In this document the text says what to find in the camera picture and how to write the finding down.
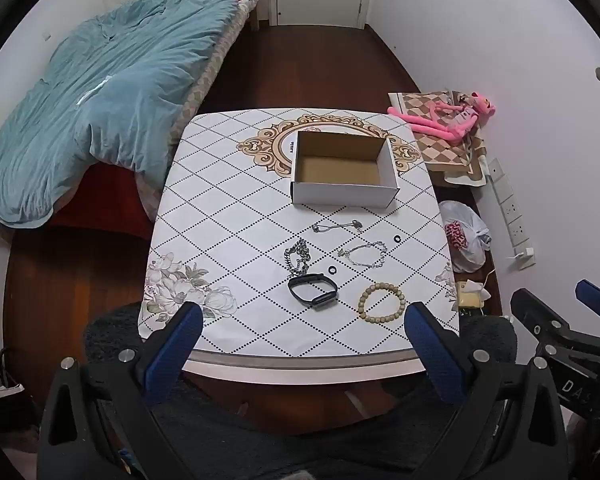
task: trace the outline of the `pink panther plush toy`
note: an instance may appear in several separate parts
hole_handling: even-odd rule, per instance
[[[449,142],[459,142],[474,127],[481,115],[488,116],[496,111],[486,97],[482,97],[478,92],[472,92],[470,96],[463,96],[461,100],[464,104],[453,106],[442,101],[429,101],[427,108],[431,120],[414,115],[401,114],[394,107],[389,107],[387,113],[400,117],[403,121],[411,124],[411,129],[419,134],[426,134]],[[438,122],[440,117],[437,110],[452,110],[459,112],[448,125]]]

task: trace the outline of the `blue blanket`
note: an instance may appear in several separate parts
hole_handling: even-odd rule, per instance
[[[34,228],[97,161],[161,189],[168,133],[235,0],[134,0],[79,25],[0,129],[0,222]]]

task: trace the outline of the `fitness tracker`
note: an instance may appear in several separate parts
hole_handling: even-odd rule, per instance
[[[315,283],[315,282],[325,282],[333,287],[334,290],[330,290],[329,292],[325,292],[320,296],[316,296],[312,300],[303,300],[294,292],[294,287],[297,285],[301,285],[302,283]],[[338,297],[338,286],[331,279],[327,278],[324,274],[304,274],[302,276],[297,276],[295,278],[291,278],[288,282],[289,292],[291,295],[296,298],[300,303],[314,307],[314,306],[322,306],[324,304],[330,303]]]

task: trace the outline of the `plush toy head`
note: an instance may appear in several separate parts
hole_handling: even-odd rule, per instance
[[[478,92],[472,92],[471,97],[467,97],[467,102],[481,114],[488,115],[496,111],[496,107],[486,97],[478,94]]]

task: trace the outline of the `table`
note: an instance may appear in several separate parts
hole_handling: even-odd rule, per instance
[[[388,137],[400,181],[389,208],[293,205],[291,144],[295,132],[307,129]],[[353,219],[362,223],[360,232],[312,229]],[[284,251],[298,238],[312,256],[308,272],[328,276],[336,267],[337,303],[311,309],[289,293]],[[378,240],[388,248],[380,268],[337,256],[338,248]],[[379,253],[365,248],[353,256],[374,262]],[[422,370],[402,317],[370,324],[357,316],[358,298],[373,282],[400,286],[408,303],[422,301],[458,332],[440,210],[405,123],[371,112],[265,108],[204,114],[185,128],[152,238],[138,318],[143,338],[163,328],[184,301],[195,301],[205,326],[184,367],[191,372],[251,383],[325,384]],[[375,292],[366,309],[387,315],[397,300]]]

